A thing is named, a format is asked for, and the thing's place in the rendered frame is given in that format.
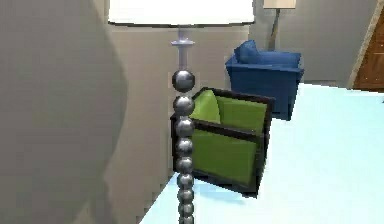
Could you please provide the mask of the silver beaded floor lamp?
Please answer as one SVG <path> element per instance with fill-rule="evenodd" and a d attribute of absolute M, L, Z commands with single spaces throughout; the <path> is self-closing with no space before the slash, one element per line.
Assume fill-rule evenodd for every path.
<path fill-rule="evenodd" d="M 188 38 L 187 31 L 190 28 L 252 24 L 253 0 L 110 0 L 108 22 L 117 26 L 178 30 L 178 38 L 171 42 L 178 49 L 178 69 L 172 75 L 172 86 L 178 92 L 173 101 L 178 223 L 195 224 L 191 140 L 194 122 L 190 118 L 195 108 L 190 95 L 195 86 L 195 76 L 188 67 L 187 54 L 194 42 Z"/>

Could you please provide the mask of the thin-pole white-shade floor lamp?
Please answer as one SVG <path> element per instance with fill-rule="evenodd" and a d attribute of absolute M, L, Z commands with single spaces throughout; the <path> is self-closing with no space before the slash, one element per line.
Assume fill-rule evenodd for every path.
<path fill-rule="evenodd" d="M 275 11 L 271 34 L 268 41 L 268 50 L 274 51 L 281 11 L 284 9 L 295 9 L 296 0 L 264 0 L 263 8 Z"/>

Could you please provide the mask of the brown wooden door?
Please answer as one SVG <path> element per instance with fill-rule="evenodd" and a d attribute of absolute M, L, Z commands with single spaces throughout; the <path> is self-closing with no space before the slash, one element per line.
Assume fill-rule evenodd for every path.
<path fill-rule="evenodd" d="M 353 88 L 384 92 L 384 7 L 370 29 Z"/>

